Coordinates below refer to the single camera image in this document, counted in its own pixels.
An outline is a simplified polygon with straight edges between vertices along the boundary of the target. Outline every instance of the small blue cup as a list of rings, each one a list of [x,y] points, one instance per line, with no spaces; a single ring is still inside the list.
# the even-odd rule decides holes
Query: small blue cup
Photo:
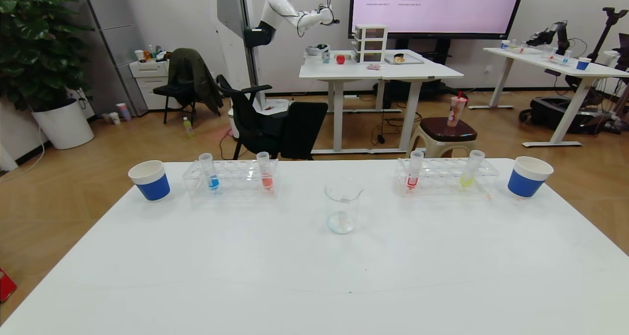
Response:
[[[129,178],[148,201],[161,200],[171,192],[161,161],[146,161],[136,165],[129,170]]]
[[[580,69],[580,70],[587,69],[591,61],[592,60],[589,59],[588,57],[580,57],[579,62],[577,62],[577,69]]]
[[[542,160],[518,157],[507,187],[517,196],[532,197],[553,172],[553,167]]]

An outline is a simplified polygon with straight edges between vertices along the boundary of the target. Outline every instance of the green jacket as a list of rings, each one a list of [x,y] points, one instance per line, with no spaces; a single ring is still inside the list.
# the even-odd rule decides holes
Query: green jacket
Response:
[[[195,83],[196,100],[205,103],[207,108],[218,115],[218,108],[223,107],[223,97],[205,61],[195,49],[175,49],[171,54],[168,84],[190,84],[191,82]]]

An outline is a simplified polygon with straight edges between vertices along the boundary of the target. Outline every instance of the projected slide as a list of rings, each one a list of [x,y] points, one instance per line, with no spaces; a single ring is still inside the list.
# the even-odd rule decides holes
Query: projected slide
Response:
[[[517,0],[353,0],[353,24],[394,33],[505,33]]]

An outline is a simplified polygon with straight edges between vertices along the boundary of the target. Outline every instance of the television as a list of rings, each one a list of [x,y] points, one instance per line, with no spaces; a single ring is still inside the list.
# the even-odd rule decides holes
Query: television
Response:
[[[356,24],[384,24],[391,38],[507,39],[520,0],[350,0]]]

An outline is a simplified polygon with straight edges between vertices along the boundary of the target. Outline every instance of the bowl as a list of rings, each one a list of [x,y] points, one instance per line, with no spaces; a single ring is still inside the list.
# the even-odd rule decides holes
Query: bowl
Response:
[[[309,56],[319,56],[323,51],[330,50],[330,46],[328,44],[319,44],[316,46],[308,46],[306,48],[306,53]]]

